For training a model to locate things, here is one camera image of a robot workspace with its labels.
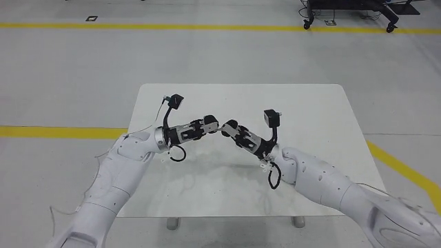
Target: gray floor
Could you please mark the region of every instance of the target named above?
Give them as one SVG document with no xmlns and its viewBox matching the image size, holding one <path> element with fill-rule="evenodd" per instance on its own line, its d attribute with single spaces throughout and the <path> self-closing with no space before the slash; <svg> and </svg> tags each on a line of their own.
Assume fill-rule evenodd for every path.
<svg viewBox="0 0 441 248">
<path fill-rule="evenodd" d="M 0 0 L 0 22 L 302 25 L 298 0 Z M 403 28 L 441 28 L 441 3 L 415 3 Z M 337 12 L 341 27 L 385 27 Z M 316 25 L 332 12 L 323 12 Z M 313 32 L 0 28 L 0 125 L 127 127 L 143 83 L 339 83 L 367 140 L 441 183 L 441 38 Z M 48 205 L 74 209 L 111 141 L 0 139 L 0 247 L 41 247 Z M 376 162 L 387 189 L 433 209 Z M 57 216 L 57 228 L 68 217 Z M 345 217 L 119 218 L 108 247 L 370 247 Z"/>
</svg>

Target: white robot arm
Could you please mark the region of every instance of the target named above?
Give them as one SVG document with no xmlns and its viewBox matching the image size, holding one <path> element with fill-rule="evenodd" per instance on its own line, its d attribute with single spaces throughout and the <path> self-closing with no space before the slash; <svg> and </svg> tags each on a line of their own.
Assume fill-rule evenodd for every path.
<svg viewBox="0 0 441 248">
<path fill-rule="evenodd" d="M 380 195 L 350 181 L 334 166 L 297 149 L 280 149 L 277 127 L 280 114 L 265 110 L 265 121 L 273 129 L 266 141 L 239 125 L 235 120 L 221 128 L 237 146 L 268 162 L 279 171 L 280 179 L 320 205 L 341 211 L 354 220 L 375 248 L 440 248 L 441 217 L 436 213 L 412 206 L 408 201 Z"/>
<path fill-rule="evenodd" d="M 164 100 L 169 102 L 169 109 L 163 126 L 123 134 L 116 140 L 74 220 L 48 243 L 47 248 L 104 248 L 116 215 L 134 194 L 153 156 L 217 131 L 218 121 L 211 115 L 187 125 L 168 127 L 168 115 L 171 109 L 178 109 L 183 97 L 175 94 Z M 179 162 L 184 158 L 172 160 Z"/>
</svg>

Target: white table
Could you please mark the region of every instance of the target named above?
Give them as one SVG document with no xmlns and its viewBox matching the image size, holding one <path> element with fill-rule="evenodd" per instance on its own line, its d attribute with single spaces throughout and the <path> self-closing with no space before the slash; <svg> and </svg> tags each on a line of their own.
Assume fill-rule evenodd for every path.
<svg viewBox="0 0 441 248">
<path fill-rule="evenodd" d="M 212 114 L 220 125 L 231 118 L 263 138 L 271 130 L 263 110 L 282 112 L 278 142 L 332 163 L 357 183 L 384 189 L 345 92 L 339 85 L 145 84 L 139 90 L 129 132 L 149 125 L 164 95 L 185 99 L 169 125 Z M 166 107 L 159 115 L 161 125 Z M 254 155 L 220 133 L 183 146 L 187 159 L 155 156 L 120 217 L 331 216 L 340 212 L 317 205 L 281 183 L 272 190 Z M 172 154 L 179 158 L 180 151 Z"/>
</svg>

